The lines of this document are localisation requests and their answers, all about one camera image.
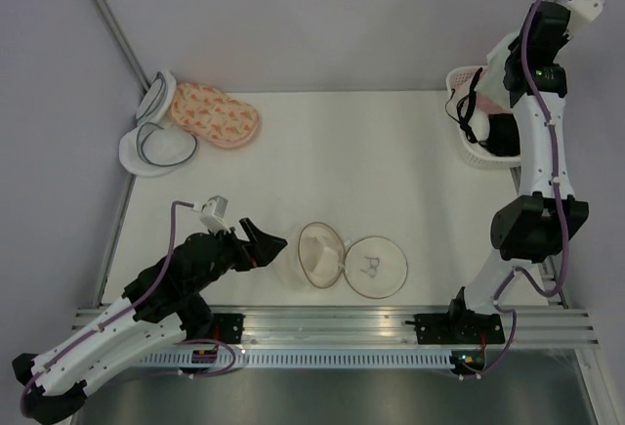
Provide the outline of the white mesh laundry bag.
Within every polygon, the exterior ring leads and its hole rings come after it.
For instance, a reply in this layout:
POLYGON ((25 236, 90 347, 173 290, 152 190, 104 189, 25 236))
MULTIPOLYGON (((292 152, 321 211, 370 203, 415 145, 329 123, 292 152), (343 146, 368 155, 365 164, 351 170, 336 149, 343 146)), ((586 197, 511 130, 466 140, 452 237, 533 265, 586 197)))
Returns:
POLYGON ((291 289, 325 290, 344 280, 359 296, 379 300, 398 293, 408 277, 404 252, 386 237, 350 242, 329 225, 311 222, 293 230, 286 240, 286 248, 271 266, 291 289))

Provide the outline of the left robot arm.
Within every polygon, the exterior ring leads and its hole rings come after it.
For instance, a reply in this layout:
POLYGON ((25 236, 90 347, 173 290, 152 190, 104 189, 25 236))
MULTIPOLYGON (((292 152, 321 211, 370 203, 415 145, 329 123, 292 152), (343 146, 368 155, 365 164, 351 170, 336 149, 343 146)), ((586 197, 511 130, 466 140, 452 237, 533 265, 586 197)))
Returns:
POLYGON ((59 346, 14 358, 15 376, 24 387, 21 413, 40 424, 59 423, 135 361, 179 342, 207 340, 214 316, 202 290, 229 271, 268 266, 288 245, 248 218, 240 224, 245 239, 234 230, 219 230, 171 245, 103 313, 59 346))

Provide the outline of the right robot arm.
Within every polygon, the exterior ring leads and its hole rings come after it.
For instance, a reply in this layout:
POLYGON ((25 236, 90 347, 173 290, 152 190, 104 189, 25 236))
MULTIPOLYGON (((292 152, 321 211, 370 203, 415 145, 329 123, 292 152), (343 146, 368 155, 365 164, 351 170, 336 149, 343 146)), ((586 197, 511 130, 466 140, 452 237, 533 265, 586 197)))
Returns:
POLYGON ((558 3, 532 4, 521 31, 500 43, 469 84, 468 111, 485 86, 502 86, 503 105, 518 128, 521 180, 517 197, 492 218, 492 251, 482 269, 450 302, 445 328, 458 342, 476 336, 482 321, 505 313, 499 298, 518 276, 545 298, 558 294, 570 240, 588 219, 589 205, 575 197, 566 169, 567 81, 556 62, 569 40, 570 16, 558 3))

